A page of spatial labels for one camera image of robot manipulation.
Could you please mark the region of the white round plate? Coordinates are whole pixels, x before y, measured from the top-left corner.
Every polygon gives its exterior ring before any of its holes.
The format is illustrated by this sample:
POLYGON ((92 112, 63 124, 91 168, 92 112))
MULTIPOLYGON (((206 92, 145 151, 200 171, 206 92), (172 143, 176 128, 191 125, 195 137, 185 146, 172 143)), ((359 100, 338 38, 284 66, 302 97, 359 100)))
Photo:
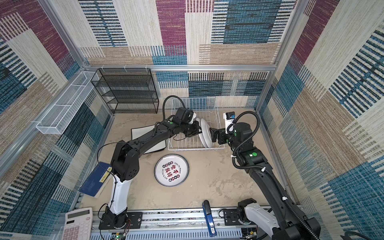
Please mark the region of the white round plate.
POLYGON ((155 179, 165 187, 182 184, 188 178, 189 172, 190 166, 187 159, 177 154, 162 157, 154 169, 155 179))
MULTIPOLYGON (((196 118, 196 121, 199 123, 199 127, 201 127, 201 120, 200 120, 200 118, 196 118)), ((207 145, 206 142, 205 142, 205 138, 204 138, 204 136, 203 136, 203 132, 202 132, 202 130, 200 130, 200 132, 199 132, 199 138, 200 138, 200 140, 201 140, 201 142, 202 142, 202 145, 203 145, 205 148, 208 148, 208 145, 207 145)))
POLYGON ((202 143, 206 148, 211 149, 213 147, 213 141, 212 141, 212 135, 210 132, 210 127, 208 125, 208 122, 204 119, 201 119, 200 121, 201 129, 202 129, 202 143))

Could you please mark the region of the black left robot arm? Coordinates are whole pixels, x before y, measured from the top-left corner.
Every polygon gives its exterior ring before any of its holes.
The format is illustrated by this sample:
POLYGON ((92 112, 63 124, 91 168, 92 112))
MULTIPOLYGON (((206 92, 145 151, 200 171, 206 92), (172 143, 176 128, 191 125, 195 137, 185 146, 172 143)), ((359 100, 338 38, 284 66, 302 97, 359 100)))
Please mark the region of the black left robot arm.
POLYGON ((139 173, 140 157, 158 143, 179 133, 185 137, 198 135, 199 125, 194 118, 192 110, 180 107, 174 115, 155 123, 152 131, 128 142, 117 142, 111 160, 112 174, 116 179, 110 204, 103 215, 105 221, 112 221, 116 228, 120 228, 127 221, 129 189, 133 178, 139 173))

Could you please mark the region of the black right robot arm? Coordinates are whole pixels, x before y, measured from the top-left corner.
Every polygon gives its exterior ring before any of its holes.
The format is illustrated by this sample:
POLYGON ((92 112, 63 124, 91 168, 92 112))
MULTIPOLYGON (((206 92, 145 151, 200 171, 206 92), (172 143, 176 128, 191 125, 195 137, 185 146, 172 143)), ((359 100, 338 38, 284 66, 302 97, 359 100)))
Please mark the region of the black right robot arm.
POLYGON ((272 211, 260 207, 253 199, 239 202, 239 219, 260 227, 273 240, 318 240, 321 227, 315 218, 308 218, 283 188, 264 154, 254 146, 252 130, 246 123, 230 124, 230 129, 210 128, 212 141, 228 144, 233 153, 232 164, 244 170, 258 185, 272 211))

